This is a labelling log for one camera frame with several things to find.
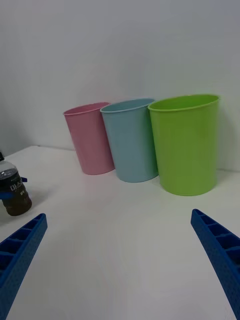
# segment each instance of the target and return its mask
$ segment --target brown liquid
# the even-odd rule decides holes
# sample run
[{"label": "brown liquid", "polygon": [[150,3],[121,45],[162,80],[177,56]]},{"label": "brown liquid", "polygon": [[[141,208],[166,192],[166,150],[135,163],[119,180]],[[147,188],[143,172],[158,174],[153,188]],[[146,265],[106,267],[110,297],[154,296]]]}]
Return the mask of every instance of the brown liquid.
[{"label": "brown liquid", "polygon": [[2,202],[10,216],[19,216],[27,212],[31,206],[32,201],[22,182],[19,173],[16,172],[12,176],[0,181],[0,190],[2,192],[11,192],[13,197],[10,199],[3,199]]}]

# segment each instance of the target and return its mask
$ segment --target bottle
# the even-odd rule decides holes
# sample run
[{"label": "bottle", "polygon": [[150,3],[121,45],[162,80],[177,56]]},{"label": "bottle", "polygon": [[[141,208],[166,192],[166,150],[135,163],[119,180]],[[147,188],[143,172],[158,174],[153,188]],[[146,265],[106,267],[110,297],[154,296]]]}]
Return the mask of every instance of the bottle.
[{"label": "bottle", "polygon": [[29,198],[18,169],[12,163],[5,161],[1,152],[0,192],[12,193],[11,197],[2,199],[6,211],[10,216],[22,215],[32,206],[32,201]]}]

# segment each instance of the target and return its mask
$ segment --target green cup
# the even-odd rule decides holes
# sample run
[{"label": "green cup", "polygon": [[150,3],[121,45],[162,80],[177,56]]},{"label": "green cup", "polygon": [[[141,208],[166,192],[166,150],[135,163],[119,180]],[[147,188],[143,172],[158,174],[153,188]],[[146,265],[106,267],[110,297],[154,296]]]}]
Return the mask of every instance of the green cup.
[{"label": "green cup", "polygon": [[151,103],[160,183],[181,196],[201,195],[216,184],[219,97],[195,94]]}]

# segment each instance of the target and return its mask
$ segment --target light blue cup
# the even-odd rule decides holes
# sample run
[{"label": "light blue cup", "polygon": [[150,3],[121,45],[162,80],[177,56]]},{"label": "light blue cup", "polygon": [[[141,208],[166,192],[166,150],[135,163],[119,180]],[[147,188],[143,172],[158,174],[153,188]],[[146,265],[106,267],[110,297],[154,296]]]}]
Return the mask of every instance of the light blue cup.
[{"label": "light blue cup", "polygon": [[143,98],[113,103],[100,109],[118,178],[142,182],[158,175],[148,105]]}]

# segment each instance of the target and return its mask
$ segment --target bottle cap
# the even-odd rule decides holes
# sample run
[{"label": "bottle cap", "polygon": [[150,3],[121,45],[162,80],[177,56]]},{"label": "bottle cap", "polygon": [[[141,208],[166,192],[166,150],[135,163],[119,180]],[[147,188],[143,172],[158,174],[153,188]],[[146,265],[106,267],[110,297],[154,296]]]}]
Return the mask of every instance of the bottle cap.
[{"label": "bottle cap", "polygon": [[0,151],[0,161],[3,161],[4,160],[4,156],[2,154],[2,152]]}]

